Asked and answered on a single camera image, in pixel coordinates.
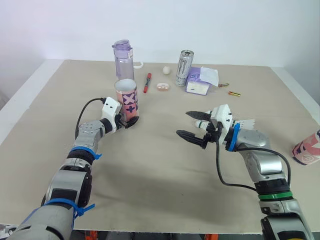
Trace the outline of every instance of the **red marker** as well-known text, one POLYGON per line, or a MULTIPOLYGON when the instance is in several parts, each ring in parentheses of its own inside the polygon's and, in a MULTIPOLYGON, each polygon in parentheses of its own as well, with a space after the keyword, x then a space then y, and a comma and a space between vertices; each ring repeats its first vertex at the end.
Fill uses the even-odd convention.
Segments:
POLYGON ((149 82, 151 81, 151 76, 152 76, 152 74, 150 72, 146 76, 146 82, 145 82, 144 89, 143 89, 144 93, 146 93, 148 91, 148 86, 149 86, 149 82))

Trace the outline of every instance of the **white wall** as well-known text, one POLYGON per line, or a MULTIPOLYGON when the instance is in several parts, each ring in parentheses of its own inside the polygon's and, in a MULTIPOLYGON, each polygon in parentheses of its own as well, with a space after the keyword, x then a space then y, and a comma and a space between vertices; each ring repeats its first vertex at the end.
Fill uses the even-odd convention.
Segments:
MULTIPOLYGON (((194 63, 308 72, 300 83, 312 91, 319 66, 299 64, 320 58, 317 6, 319 0, 2 0, 0 47, 32 72, 46 58, 112 61, 111 45, 126 38, 136 61, 175 63, 188 48, 194 63)), ((11 69, 0 72, 6 94, 12 82, 4 76, 21 72, 21 64, 7 64, 11 69)))

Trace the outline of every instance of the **monster energy can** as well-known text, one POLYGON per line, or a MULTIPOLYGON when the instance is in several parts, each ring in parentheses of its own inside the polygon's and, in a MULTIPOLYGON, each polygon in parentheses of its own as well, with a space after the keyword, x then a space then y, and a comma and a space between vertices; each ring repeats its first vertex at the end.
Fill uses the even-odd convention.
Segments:
POLYGON ((194 59, 194 52, 190 50, 182 50, 179 62, 178 69, 176 70, 175 84, 177 86, 185 86, 187 82, 188 73, 194 59))

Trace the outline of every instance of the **cup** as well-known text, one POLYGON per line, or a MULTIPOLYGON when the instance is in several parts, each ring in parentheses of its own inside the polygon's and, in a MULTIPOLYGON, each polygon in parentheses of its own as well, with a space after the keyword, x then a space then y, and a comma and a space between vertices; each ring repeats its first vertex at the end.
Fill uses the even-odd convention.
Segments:
POLYGON ((320 160, 320 130, 299 142, 292 150, 292 157, 302 165, 320 160))
POLYGON ((121 119, 129 122, 133 117, 139 116, 137 84, 134 80, 125 78, 115 82, 117 100, 122 104, 121 119))

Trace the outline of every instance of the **purple tissue box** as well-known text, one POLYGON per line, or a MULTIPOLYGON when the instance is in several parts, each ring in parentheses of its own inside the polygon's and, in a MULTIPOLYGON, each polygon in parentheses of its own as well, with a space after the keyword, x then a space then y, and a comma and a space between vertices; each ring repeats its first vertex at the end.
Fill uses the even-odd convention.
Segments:
POLYGON ((200 79, 200 67, 192 66, 190 68, 188 77, 186 79, 185 91, 187 93, 207 95, 208 90, 211 88, 212 84, 201 81, 200 79))

